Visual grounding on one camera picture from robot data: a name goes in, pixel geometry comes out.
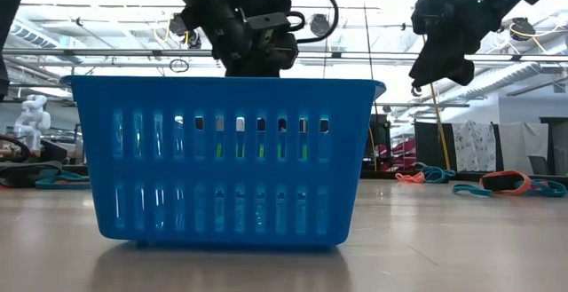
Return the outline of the black rubber band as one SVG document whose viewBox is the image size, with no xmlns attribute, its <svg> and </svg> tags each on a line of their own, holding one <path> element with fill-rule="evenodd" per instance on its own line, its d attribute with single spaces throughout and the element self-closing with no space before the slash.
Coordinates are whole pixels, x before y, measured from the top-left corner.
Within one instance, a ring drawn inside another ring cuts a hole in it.
<svg viewBox="0 0 568 292">
<path fill-rule="evenodd" d="M 7 188 L 34 188 L 44 170 L 60 174 L 60 162 L 0 162 L 0 185 Z"/>
</svg>

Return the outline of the silver ventilation duct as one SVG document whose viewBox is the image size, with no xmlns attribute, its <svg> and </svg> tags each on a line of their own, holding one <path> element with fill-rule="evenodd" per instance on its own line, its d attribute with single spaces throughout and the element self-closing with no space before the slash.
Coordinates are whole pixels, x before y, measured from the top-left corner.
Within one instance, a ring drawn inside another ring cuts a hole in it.
<svg viewBox="0 0 568 292">
<path fill-rule="evenodd" d="M 541 70 L 542 67 L 538 62 L 521 62 L 504 68 L 490 69 L 477 75 L 468 86 L 443 95 L 441 102 L 471 100 L 538 75 Z"/>
</svg>

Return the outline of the black cabinet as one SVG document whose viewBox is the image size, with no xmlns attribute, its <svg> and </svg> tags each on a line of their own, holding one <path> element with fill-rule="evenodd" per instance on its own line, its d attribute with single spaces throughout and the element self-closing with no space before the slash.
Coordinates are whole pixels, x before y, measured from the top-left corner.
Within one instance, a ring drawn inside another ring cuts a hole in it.
<svg viewBox="0 0 568 292">
<path fill-rule="evenodd" d="M 541 117 L 548 125 L 548 170 L 551 175 L 568 177 L 568 117 Z"/>
</svg>

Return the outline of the white patterned cloth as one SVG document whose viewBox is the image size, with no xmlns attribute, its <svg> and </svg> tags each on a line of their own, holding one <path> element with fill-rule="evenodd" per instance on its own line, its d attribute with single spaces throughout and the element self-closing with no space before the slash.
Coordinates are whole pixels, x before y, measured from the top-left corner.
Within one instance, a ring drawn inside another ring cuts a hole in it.
<svg viewBox="0 0 568 292">
<path fill-rule="evenodd" d="M 490 123 L 452 124 L 456 168 L 463 172 L 496 171 L 496 139 Z"/>
</svg>

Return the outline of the grey chair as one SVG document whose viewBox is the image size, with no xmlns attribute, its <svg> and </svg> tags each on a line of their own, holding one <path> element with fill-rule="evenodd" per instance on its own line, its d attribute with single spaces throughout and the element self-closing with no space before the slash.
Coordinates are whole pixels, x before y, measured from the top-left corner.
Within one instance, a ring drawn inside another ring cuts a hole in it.
<svg viewBox="0 0 568 292">
<path fill-rule="evenodd" d="M 528 159 L 531 163 L 533 175 L 544 176 L 550 174 L 550 169 L 546 158 L 542 156 L 529 156 Z"/>
</svg>

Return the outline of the black machine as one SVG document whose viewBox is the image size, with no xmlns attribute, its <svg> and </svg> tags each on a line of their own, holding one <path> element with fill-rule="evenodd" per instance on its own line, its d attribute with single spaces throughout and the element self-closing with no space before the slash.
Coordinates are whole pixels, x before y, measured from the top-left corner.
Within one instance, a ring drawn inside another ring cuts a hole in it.
<svg viewBox="0 0 568 292">
<path fill-rule="evenodd" d="M 386 114 L 372 114 L 369 129 L 374 170 L 387 170 L 392 165 L 391 122 Z"/>
</svg>

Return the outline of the red shelf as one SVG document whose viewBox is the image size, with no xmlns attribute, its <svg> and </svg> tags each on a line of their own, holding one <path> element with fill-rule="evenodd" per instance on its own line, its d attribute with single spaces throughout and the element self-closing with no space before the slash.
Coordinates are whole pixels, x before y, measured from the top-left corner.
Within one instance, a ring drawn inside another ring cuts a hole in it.
<svg viewBox="0 0 568 292">
<path fill-rule="evenodd" d="M 417 162 L 416 159 L 416 140 L 409 138 L 395 146 L 388 148 L 386 145 L 379 145 L 380 169 L 382 171 L 412 170 Z"/>
</svg>

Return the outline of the black partition panel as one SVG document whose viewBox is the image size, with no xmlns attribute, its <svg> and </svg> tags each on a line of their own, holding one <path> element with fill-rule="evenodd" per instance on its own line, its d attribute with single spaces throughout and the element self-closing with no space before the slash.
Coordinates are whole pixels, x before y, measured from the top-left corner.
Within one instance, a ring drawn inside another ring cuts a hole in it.
<svg viewBox="0 0 568 292">
<path fill-rule="evenodd" d="M 451 123 L 443 123 L 449 167 L 456 170 L 454 132 Z M 414 125 L 416 160 L 429 166 L 447 169 L 442 140 L 435 123 L 417 122 Z"/>
</svg>

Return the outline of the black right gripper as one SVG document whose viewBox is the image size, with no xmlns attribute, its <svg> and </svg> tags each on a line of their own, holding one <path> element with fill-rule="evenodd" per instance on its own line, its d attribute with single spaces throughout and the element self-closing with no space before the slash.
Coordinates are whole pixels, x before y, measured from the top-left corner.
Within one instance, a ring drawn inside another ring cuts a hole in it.
<svg viewBox="0 0 568 292">
<path fill-rule="evenodd" d="M 438 0 L 444 16 L 429 27 L 426 42 L 409 76 L 412 86 L 420 88 L 448 78 L 461 86 L 474 77 L 475 65 L 464 59 L 479 49 L 485 35 L 501 26 L 503 17 L 519 0 Z"/>
</svg>

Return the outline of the orange rubber band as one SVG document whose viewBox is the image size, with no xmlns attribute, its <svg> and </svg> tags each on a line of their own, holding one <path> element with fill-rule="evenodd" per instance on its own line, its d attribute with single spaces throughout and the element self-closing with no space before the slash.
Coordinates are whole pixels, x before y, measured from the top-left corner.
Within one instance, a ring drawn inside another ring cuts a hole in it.
<svg viewBox="0 0 568 292">
<path fill-rule="evenodd" d="M 425 175 L 422 172 L 413 175 L 396 173 L 394 177 L 397 181 L 405 183 L 423 184 L 425 182 Z"/>
<path fill-rule="evenodd" d="M 532 180 L 522 172 L 504 170 L 485 174 L 479 179 L 479 185 L 491 194 L 520 196 L 531 189 Z"/>
</svg>

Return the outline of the green plastic basket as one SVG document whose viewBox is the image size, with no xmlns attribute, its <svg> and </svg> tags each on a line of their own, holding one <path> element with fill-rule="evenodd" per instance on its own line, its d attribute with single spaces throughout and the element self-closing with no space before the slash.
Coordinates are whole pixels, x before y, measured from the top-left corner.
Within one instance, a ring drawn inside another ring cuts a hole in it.
<svg viewBox="0 0 568 292">
<path fill-rule="evenodd" d="M 225 154 L 225 149 L 226 146 L 222 143 L 217 143 L 216 145 L 216 149 L 215 149 L 215 156 L 217 158 L 222 158 Z M 256 158 L 258 159 L 264 159 L 266 157 L 266 150 L 268 149 L 268 146 L 266 145 L 266 143 L 258 143 L 256 145 L 256 150 L 255 150 L 255 154 L 256 154 Z M 235 157 L 236 158 L 244 158 L 246 155 L 246 145 L 245 144 L 235 144 Z M 285 146 L 283 143 L 279 143 L 277 145 L 276 148 L 276 156 L 278 159 L 285 159 L 286 158 L 286 150 L 285 150 Z M 299 159 L 300 160 L 306 160 L 308 158 L 308 148 L 307 145 L 302 145 L 300 147 L 300 153 L 299 153 Z"/>
</svg>

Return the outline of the blue plastic basket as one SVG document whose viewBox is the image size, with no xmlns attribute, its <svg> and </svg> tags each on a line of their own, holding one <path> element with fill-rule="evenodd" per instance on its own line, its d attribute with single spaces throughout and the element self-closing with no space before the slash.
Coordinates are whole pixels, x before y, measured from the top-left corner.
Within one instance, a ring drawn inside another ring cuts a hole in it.
<svg viewBox="0 0 568 292">
<path fill-rule="evenodd" d="M 95 75 L 66 83 L 103 236 L 275 247 L 346 240 L 383 83 Z M 261 142 L 264 159 L 255 154 Z M 235 144 L 246 145 L 244 158 Z"/>
</svg>

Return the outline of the blue rubber band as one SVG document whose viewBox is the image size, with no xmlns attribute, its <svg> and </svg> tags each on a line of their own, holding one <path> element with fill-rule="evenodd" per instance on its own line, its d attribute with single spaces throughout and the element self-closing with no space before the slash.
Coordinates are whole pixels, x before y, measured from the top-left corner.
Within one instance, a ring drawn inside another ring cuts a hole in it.
<svg viewBox="0 0 568 292">
<path fill-rule="evenodd" d="M 562 198 L 568 194 L 565 185 L 552 180 L 533 179 L 527 192 L 531 196 Z"/>
<path fill-rule="evenodd" d="M 66 170 L 42 170 L 35 187 L 43 190 L 89 190 L 88 176 L 81 176 Z"/>
<path fill-rule="evenodd" d="M 414 169 L 423 174 L 424 183 L 431 184 L 446 184 L 457 174 L 455 170 L 444 170 L 438 166 L 430 166 L 422 162 L 417 162 Z"/>
<path fill-rule="evenodd" d="M 484 197 L 491 197 L 493 196 L 493 191 L 484 189 L 483 187 L 479 187 L 476 185 L 471 184 L 456 184 L 452 186 L 452 192 L 455 194 L 458 193 L 471 193 L 477 196 L 484 196 Z"/>
</svg>

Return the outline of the long grey overhead rail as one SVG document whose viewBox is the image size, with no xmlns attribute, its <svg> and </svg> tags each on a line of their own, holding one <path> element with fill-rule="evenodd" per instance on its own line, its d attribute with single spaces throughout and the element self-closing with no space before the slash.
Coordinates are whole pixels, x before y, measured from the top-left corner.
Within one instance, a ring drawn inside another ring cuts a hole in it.
<svg viewBox="0 0 568 292">
<path fill-rule="evenodd" d="M 3 50 L 4 55 L 48 55 L 48 56 L 125 56 L 125 57 L 211 57 L 207 50 L 105 50 L 105 49 L 17 49 Z M 415 60 L 417 53 L 410 52 L 311 52 L 300 51 L 297 56 L 305 59 L 373 59 L 373 60 Z M 476 62 L 558 62 L 568 63 L 568 55 L 507 55 L 475 54 L 466 59 Z"/>
</svg>

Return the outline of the plain white cloth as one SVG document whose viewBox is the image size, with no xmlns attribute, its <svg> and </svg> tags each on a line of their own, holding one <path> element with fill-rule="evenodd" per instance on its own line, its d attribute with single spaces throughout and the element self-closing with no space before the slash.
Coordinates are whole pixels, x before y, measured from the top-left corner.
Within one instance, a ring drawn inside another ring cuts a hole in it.
<svg viewBox="0 0 568 292">
<path fill-rule="evenodd" d="M 505 170 L 534 175 L 532 156 L 548 159 L 548 125 L 545 123 L 513 122 L 499 127 L 501 152 Z"/>
</svg>

